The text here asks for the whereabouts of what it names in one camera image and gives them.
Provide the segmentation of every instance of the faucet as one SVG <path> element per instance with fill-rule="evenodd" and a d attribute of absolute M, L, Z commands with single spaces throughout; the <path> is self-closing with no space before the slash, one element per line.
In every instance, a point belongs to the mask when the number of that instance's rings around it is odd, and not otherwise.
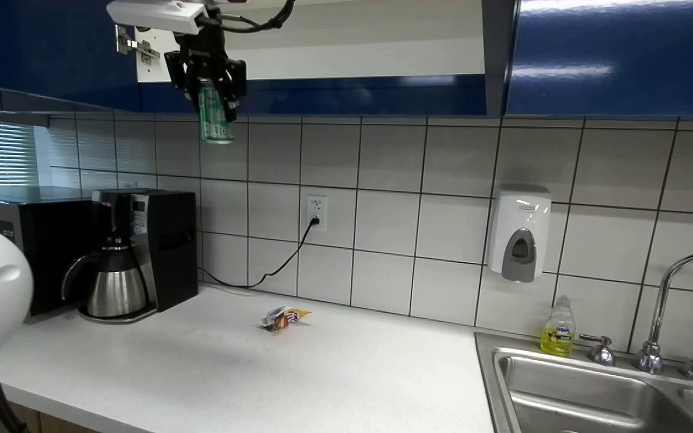
<path fill-rule="evenodd" d="M 666 306 L 666 290 L 668 282 L 689 265 L 693 263 L 693 256 L 682 257 L 678 263 L 668 265 L 657 294 L 657 311 L 649 329 L 649 339 L 643 343 L 635 366 L 644 372 L 662 372 L 662 351 L 660 351 L 660 331 L 663 321 L 663 306 Z"/>

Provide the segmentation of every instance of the snack wrapper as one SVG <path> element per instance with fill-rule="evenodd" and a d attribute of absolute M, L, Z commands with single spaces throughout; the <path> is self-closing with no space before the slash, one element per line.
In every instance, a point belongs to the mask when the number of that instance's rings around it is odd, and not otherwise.
<path fill-rule="evenodd" d="M 287 329 L 293 323 L 301 323 L 309 316 L 309 311 L 304 308 L 275 308 L 265 321 L 262 321 L 262 329 L 268 331 L 278 331 Z"/>

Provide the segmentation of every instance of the white countertop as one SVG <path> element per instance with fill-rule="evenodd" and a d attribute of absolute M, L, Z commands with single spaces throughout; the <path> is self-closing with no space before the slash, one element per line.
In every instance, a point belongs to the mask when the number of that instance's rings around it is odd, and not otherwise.
<path fill-rule="evenodd" d="M 259 329 L 276 306 L 312 313 Z M 0 377 L 13 402 L 93 430 L 494 430 L 472 329 L 248 290 L 201 289 L 137 325 L 26 325 Z"/>

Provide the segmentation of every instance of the electrical outlet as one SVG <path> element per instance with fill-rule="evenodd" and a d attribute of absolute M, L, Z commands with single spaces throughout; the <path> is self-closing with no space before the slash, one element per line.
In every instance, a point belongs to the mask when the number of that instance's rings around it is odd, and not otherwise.
<path fill-rule="evenodd" d="M 317 227 L 312 227 L 312 230 L 328 230 L 328 197 L 323 195 L 309 195 L 305 197 L 305 213 L 309 213 L 309 222 L 312 222 L 316 216 L 321 219 Z"/>

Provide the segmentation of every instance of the tile wall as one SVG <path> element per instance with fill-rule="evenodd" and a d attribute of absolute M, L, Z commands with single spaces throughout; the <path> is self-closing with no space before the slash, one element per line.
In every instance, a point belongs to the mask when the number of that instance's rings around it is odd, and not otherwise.
<path fill-rule="evenodd" d="M 262 289 L 395 316 L 535 334 L 565 294 L 579 331 L 637 349 L 662 272 L 693 253 L 693 122 L 485 117 L 251 117 L 204 147 L 192 117 L 57 117 L 38 129 L 43 179 L 85 191 L 199 195 L 201 265 L 248 284 L 293 253 L 305 197 L 328 230 Z M 500 186 L 553 197 L 535 284 L 485 269 Z M 693 351 L 693 265 L 662 343 Z"/>

